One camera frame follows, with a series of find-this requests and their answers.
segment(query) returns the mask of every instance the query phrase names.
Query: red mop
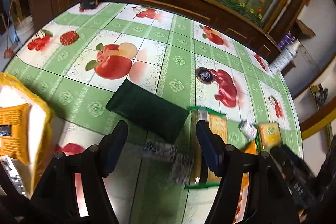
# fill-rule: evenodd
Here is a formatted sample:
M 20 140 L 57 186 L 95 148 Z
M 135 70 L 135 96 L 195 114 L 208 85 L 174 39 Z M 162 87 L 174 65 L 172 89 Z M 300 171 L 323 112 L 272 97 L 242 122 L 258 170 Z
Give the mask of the red mop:
M 12 10 L 12 5 L 13 5 L 13 1 L 11 1 L 10 3 L 10 7 L 9 7 L 9 13 L 8 13 L 8 21 L 7 21 L 7 49 L 4 51 L 3 53 L 3 58 L 12 58 L 14 56 L 14 51 L 12 49 L 9 48 L 8 45 L 8 37 L 9 37 L 9 19 L 11 18 L 11 10 Z

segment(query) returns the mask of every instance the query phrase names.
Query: cherry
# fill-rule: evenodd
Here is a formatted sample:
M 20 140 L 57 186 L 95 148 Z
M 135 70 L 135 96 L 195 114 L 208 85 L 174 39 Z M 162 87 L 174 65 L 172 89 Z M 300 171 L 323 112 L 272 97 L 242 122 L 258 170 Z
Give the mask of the cherry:
M 34 42 L 30 42 L 30 43 L 28 43 L 28 45 L 27 45 L 27 48 L 28 48 L 29 50 L 33 50 L 33 49 L 35 49 L 35 47 L 36 47 L 36 44 L 35 44 Z
M 42 39 L 42 38 L 36 38 L 36 39 L 34 40 L 34 43 L 35 43 L 36 45 L 40 45 L 40 44 L 43 43 L 43 39 Z
M 138 13 L 136 16 L 137 17 L 145 17 L 146 15 L 147 15 L 147 12 L 142 11 L 142 12 Z
M 49 37 L 43 37 L 43 38 L 42 38 L 42 43 L 41 43 L 41 45 L 45 45 L 45 44 L 47 44 L 47 43 L 49 42 L 49 40 L 50 40 Z
M 155 13 L 150 13 L 146 15 L 147 18 L 154 19 L 156 17 Z
M 40 51 L 41 49 L 43 49 L 44 48 L 44 44 L 39 44 L 39 45 L 36 45 L 36 50 L 37 51 Z

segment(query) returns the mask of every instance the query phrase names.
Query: purple bottle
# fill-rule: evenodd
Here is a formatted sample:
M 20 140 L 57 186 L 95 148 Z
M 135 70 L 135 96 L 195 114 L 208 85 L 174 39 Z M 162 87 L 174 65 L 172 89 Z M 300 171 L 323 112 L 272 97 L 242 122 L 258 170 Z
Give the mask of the purple bottle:
M 292 37 L 291 32 L 287 32 L 283 36 L 283 38 L 281 38 L 280 42 L 278 43 L 278 47 L 283 50 L 286 47 L 286 45 L 289 43 L 289 40 L 291 39 L 291 37 Z

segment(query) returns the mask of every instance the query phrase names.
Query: white wall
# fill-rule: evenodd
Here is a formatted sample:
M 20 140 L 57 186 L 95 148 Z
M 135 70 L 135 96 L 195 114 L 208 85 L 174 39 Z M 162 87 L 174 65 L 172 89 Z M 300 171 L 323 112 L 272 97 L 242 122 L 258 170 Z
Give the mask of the white wall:
M 285 80 L 293 95 L 305 87 L 328 63 L 336 51 L 336 5 L 333 0 L 311 0 L 300 15 L 316 37 L 302 40 L 302 48 L 294 59 L 295 68 Z

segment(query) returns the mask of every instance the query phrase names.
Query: yellow stripe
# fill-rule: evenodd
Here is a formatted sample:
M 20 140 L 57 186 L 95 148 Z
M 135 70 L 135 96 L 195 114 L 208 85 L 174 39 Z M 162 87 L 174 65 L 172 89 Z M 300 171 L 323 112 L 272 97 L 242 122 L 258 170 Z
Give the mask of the yellow stripe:
M 336 118 L 336 108 L 332 110 L 327 116 L 325 116 L 322 120 L 317 122 L 312 127 L 308 128 L 307 130 L 301 133 L 302 140 L 309 138 L 311 135 L 315 134 L 316 132 L 320 131 L 321 129 L 325 128 L 327 124 L 331 123 Z

